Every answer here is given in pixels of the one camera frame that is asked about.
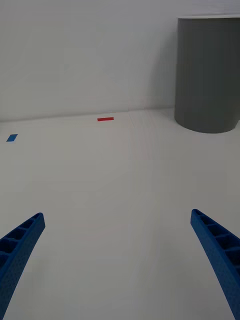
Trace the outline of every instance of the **red tape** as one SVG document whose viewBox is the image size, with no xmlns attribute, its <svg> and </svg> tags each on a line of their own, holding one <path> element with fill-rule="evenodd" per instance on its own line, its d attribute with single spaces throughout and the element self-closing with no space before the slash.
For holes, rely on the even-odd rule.
<svg viewBox="0 0 240 320">
<path fill-rule="evenodd" d="M 114 117 L 110 116 L 108 118 L 97 118 L 97 121 L 110 121 L 110 120 L 114 120 Z"/>
</svg>

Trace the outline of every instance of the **gray bin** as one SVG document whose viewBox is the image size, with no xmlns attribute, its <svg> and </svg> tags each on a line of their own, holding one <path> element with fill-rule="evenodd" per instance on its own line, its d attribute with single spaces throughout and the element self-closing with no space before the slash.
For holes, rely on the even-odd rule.
<svg viewBox="0 0 240 320">
<path fill-rule="evenodd" d="M 240 18 L 178 19 L 174 117 L 203 133 L 235 128 L 240 108 Z"/>
</svg>

